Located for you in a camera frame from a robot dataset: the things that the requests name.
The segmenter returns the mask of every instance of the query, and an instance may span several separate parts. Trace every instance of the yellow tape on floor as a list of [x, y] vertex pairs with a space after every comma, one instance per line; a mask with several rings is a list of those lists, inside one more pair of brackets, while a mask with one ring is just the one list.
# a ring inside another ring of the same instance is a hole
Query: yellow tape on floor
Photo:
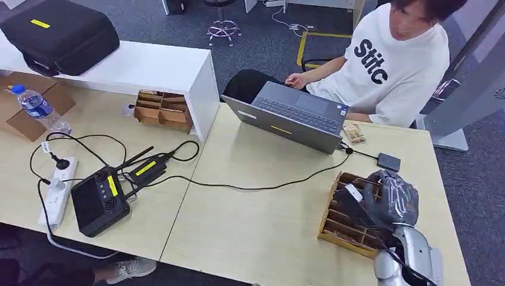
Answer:
[[[303, 53], [305, 51], [305, 44], [307, 43], [307, 36], [321, 36], [321, 37], [347, 38], [347, 39], [351, 39], [353, 37], [352, 35], [303, 32], [301, 40], [300, 40], [300, 47], [298, 49], [298, 56], [297, 56], [297, 65], [298, 66], [301, 66], [301, 59], [303, 58]], [[321, 65], [319, 65], [319, 64], [306, 64], [306, 67], [311, 67], [314, 69], [318, 68], [320, 66]]]

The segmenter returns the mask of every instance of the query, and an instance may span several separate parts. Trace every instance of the laptop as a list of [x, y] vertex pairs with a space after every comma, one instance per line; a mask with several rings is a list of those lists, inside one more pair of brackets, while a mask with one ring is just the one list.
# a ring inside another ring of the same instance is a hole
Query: laptop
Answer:
[[333, 154], [348, 106], [267, 82], [252, 104], [225, 95], [224, 101], [244, 123]]

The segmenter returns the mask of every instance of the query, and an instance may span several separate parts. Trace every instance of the yellow label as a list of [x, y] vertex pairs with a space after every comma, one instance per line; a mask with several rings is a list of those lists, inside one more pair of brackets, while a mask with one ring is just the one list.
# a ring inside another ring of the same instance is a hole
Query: yellow label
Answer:
[[114, 180], [112, 179], [112, 176], [107, 177], [107, 180], [109, 181], [109, 186], [112, 191], [112, 196], [113, 197], [117, 196], [117, 189], [116, 189], [116, 185], [114, 184]]
[[289, 131], [286, 131], [286, 130], [281, 129], [281, 128], [279, 128], [279, 127], [275, 127], [275, 126], [273, 126], [273, 125], [270, 125], [270, 127], [271, 127], [271, 128], [274, 128], [274, 129], [277, 129], [277, 130], [279, 130], [279, 131], [282, 131], [282, 132], [284, 132], [284, 133], [287, 133], [287, 134], [292, 134], [292, 133], [291, 133], [291, 132], [289, 132]]
[[140, 169], [138, 172], [135, 173], [136, 176], [140, 176], [141, 174], [143, 174], [145, 171], [149, 170], [151, 167], [153, 167], [154, 165], [156, 165], [156, 162], [155, 161], [152, 161], [150, 162], [147, 166], [143, 167], [142, 169]]
[[32, 24], [35, 24], [35, 25], [39, 26], [39, 27], [43, 27], [44, 29], [47, 29], [47, 28], [51, 27], [50, 25], [48, 25], [48, 24], [46, 24], [46, 23], [44, 23], [44, 22], [41, 22], [41, 21], [39, 21], [39, 20], [35, 20], [35, 19], [33, 19], [33, 20], [32, 20], [32, 21], [30, 21], [30, 22], [31, 22]]

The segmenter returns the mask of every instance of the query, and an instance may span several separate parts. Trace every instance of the man's hand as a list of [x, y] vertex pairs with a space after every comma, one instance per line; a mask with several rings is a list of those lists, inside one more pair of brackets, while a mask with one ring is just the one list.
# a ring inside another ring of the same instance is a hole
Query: man's hand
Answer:
[[285, 85], [290, 86], [294, 89], [300, 90], [308, 84], [306, 76], [302, 73], [294, 73], [286, 79]]

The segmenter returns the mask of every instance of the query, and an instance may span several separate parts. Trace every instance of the plastic bottle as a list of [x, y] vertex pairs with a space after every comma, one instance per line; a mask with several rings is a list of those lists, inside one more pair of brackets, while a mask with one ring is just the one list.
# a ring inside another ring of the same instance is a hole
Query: plastic bottle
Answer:
[[9, 91], [17, 96], [17, 101], [26, 113], [44, 125], [48, 131], [66, 134], [72, 132], [70, 124], [38, 92], [26, 89], [23, 85], [9, 88]]

